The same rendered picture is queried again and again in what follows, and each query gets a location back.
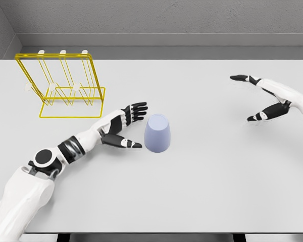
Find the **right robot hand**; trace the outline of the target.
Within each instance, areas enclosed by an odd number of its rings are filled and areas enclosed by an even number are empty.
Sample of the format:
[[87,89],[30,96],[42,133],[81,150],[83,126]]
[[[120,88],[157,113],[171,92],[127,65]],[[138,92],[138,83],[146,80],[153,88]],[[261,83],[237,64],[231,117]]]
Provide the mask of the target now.
[[269,94],[275,96],[279,102],[275,103],[253,116],[249,116],[247,121],[270,120],[288,113],[291,107],[296,107],[301,112],[301,102],[303,94],[279,82],[256,78],[248,75],[230,76],[234,81],[249,82],[255,86],[260,87]]

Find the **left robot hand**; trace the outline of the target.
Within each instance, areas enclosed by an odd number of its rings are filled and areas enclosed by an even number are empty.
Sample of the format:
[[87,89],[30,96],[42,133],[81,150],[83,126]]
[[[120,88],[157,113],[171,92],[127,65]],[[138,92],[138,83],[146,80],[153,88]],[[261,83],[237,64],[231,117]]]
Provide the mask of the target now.
[[99,132],[102,144],[117,148],[142,148],[140,143],[124,138],[119,133],[132,123],[143,120],[147,109],[147,102],[130,104],[101,118],[92,127]]

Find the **lavender plastic cup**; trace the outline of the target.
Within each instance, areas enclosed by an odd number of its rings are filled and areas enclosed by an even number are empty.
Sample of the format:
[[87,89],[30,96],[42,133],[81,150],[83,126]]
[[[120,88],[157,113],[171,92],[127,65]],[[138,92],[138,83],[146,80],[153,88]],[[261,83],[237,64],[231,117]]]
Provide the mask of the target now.
[[144,144],[155,153],[167,150],[171,142],[171,131],[168,119],[162,114],[153,114],[147,121]]

